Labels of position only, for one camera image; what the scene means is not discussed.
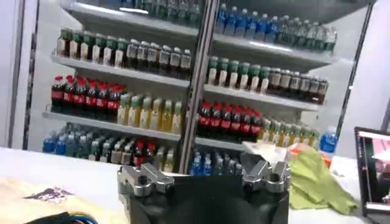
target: juice bottle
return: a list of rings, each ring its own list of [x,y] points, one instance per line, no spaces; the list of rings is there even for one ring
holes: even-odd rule
[[[172,130],[172,101],[165,101],[164,113],[161,119],[161,130],[171,132]]]
[[[140,124],[140,98],[138,96],[133,96],[129,108],[129,121],[127,122],[129,126],[138,127]]]
[[[180,134],[182,131],[182,103],[176,102],[172,118],[172,133]]]
[[[143,100],[143,106],[140,114],[140,128],[149,129],[151,126],[151,113],[152,113],[152,99],[146,97]]]
[[[153,101],[153,110],[151,113],[151,130],[159,130],[161,127],[161,99],[155,99]]]

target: refrigerator shelf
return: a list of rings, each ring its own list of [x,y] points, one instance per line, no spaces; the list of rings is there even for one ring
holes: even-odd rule
[[[90,119],[90,118],[61,114],[61,113],[54,113],[50,111],[43,112],[42,116],[45,117],[46,119],[61,120],[65,122],[75,123],[75,124],[87,125],[87,126],[97,127],[97,128],[104,128],[113,131],[120,131],[123,133],[130,133],[133,135],[147,136],[147,137],[165,139],[170,141],[179,141],[180,139],[180,135],[177,134],[166,133],[162,131],[153,131],[153,130],[148,130],[143,128],[135,128],[135,127],[120,125],[112,122],[99,121],[96,119]]]
[[[239,143],[226,142],[226,141],[201,138],[201,137],[196,137],[195,143],[199,144],[199,145],[216,147],[216,148],[220,148],[220,149],[229,149],[229,150],[234,150],[234,151],[244,151],[245,150],[244,146],[239,144]]]
[[[130,70],[125,68],[115,68],[113,66],[106,66],[100,64],[94,64],[88,61],[75,60],[71,58],[61,57],[55,54],[52,54],[51,60],[55,63],[66,65],[72,68],[82,68],[88,69],[91,71],[99,71],[104,73],[109,73],[113,75],[120,75],[125,77],[130,77],[133,79],[147,80],[150,82],[163,83],[166,85],[178,86],[181,88],[187,88],[190,85],[189,81],[174,79],[162,75],[155,75],[148,72],[141,72],[136,70]]]
[[[223,94],[226,96],[232,96],[242,99],[256,100],[264,103],[272,103],[276,105],[282,105],[285,107],[295,108],[304,111],[318,111],[320,105],[314,103],[306,103],[298,100],[292,100],[287,98],[282,98],[278,96],[270,96],[258,93],[251,93],[244,90],[229,89],[219,86],[213,86],[206,84],[205,91],[209,93]]]

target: table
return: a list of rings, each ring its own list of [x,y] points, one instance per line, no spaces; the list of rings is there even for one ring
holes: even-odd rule
[[[0,147],[0,177],[13,177],[30,183],[47,184],[66,189],[78,197],[112,211],[123,209],[118,200],[116,172],[119,165],[85,159],[48,155]],[[359,199],[356,161],[334,157],[331,170],[345,177],[336,177],[340,185]],[[331,209],[289,211],[291,224],[365,224],[356,216],[340,215]]]

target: plastic bottle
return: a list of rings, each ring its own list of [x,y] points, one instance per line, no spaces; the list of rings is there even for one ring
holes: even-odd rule
[[[149,129],[151,126],[152,99],[146,97],[143,100],[142,110],[140,114],[140,128]]]
[[[236,36],[236,37],[244,37],[245,36],[246,23],[248,20],[247,14],[248,14],[248,10],[243,9],[240,16],[237,17],[236,29],[235,29],[234,36]]]
[[[151,130],[159,130],[161,127],[161,99],[155,99],[153,101],[153,110],[151,113]]]
[[[232,7],[232,11],[226,19],[225,35],[233,36],[236,29],[237,6]]]
[[[332,156],[335,153],[337,146],[336,127],[329,126],[328,130],[321,136],[319,149],[326,154]]]
[[[161,130],[171,132],[172,130],[172,101],[165,101],[164,113],[161,119]]]
[[[180,134],[182,131],[182,103],[176,102],[172,118],[172,133]]]
[[[258,20],[256,25],[255,40],[264,41],[267,32],[267,24],[268,24],[268,15],[263,14],[263,16]]]
[[[278,32],[278,17],[274,16],[268,22],[265,42],[274,43]]]
[[[226,24],[226,4],[221,4],[219,6],[217,21],[215,23],[215,32],[216,33],[224,33],[225,32],[225,24]]]
[[[256,11],[252,12],[252,16],[248,19],[246,24],[245,39],[253,40],[256,34],[257,18],[258,13]]]

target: soda bottle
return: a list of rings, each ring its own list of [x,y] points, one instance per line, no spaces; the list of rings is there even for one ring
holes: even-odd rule
[[[80,114],[85,114],[85,95],[87,88],[85,87],[85,81],[83,79],[77,80],[77,85],[73,94],[74,109]]]
[[[96,99],[96,115],[102,119],[107,118],[107,98],[107,86],[104,83],[100,83]]]
[[[219,136],[219,126],[221,124],[221,105],[217,102],[211,108],[210,114],[210,136],[217,138]]]
[[[225,35],[233,36],[236,29],[237,6],[232,7],[232,11],[226,19]]]
[[[51,86],[51,104],[52,111],[61,112],[63,106],[63,92],[64,85],[62,83],[62,76],[56,76],[54,83]]]
[[[264,41],[266,37],[267,26],[268,26],[268,15],[263,14],[263,16],[258,20],[256,25],[255,40]]]
[[[307,41],[306,41],[306,45],[305,45],[306,49],[309,49],[309,50],[315,49],[317,30],[318,30],[318,22],[315,22],[310,27],[310,30],[307,33]]]
[[[298,48],[304,48],[307,42],[307,35],[309,33],[309,21],[306,19],[303,24],[297,30],[297,40],[295,46]]]
[[[63,90],[63,109],[65,112],[73,110],[74,79],[73,76],[66,76],[67,82]]]
[[[337,30],[333,26],[328,29],[327,36],[325,38],[325,50],[333,52],[337,41]]]
[[[278,32],[278,17],[274,16],[267,24],[265,42],[274,43]]]
[[[246,24],[247,24],[247,14],[248,10],[243,9],[240,16],[236,20],[236,30],[234,33],[234,36],[236,37],[244,37],[245,36],[245,30],[246,30]]]
[[[204,101],[199,112],[197,135],[208,136],[208,126],[210,124],[210,103]]]
[[[222,3],[219,6],[217,21],[215,23],[215,32],[224,33],[226,24],[226,4]]]
[[[177,0],[168,0],[168,14],[167,20],[174,22],[177,21],[179,16],[179,3]]]
[[[255,38],[257,20],[257,12],[254,11],[252,12],[252,16],[248,19],[248,22],[246,24],[245,39],[253,40]]]

